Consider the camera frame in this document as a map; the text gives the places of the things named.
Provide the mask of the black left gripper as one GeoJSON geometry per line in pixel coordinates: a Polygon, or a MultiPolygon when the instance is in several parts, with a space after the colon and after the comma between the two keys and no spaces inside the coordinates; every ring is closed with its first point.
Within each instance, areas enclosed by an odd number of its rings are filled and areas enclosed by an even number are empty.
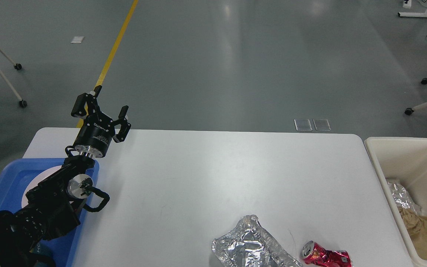
{"type": "Polygon", "coordinates": [[[97,102],[101,90],[102,85],[98,85],[90,93],[78,95],[70,113],[72,117],[84,119],[73,147],[77,151],[88,151],[96,158],[106,156],[112,140],[124,142],[132,126],[126,118],[128,105],[121,108],[116,120],[102,112],[97,102]],[[116,126],[120,126],[118,132],[115,132],[116,126]]]}

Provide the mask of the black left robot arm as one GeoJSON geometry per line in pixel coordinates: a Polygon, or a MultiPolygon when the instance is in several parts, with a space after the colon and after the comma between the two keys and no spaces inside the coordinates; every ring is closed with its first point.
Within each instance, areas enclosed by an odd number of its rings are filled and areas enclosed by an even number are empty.
{"type": "Polygon", "coordinates": [[[19,211],[0,211],[0,267],[56,266],[53,257],[36,252],[40,241],[64,237],[81,224],[82,210],[99,212],[109,202],[108,193],[96,188],[86,171],[96,158],[106,156],[112,141],[123,142],[132,125],[127,105],[117,119],[102,112],[97,102],[101,90],[98,85],[76,98],[71,116],[83,125],[73,145],[66,147],[61,168],[25,194],[28,204],[19,211]]]}

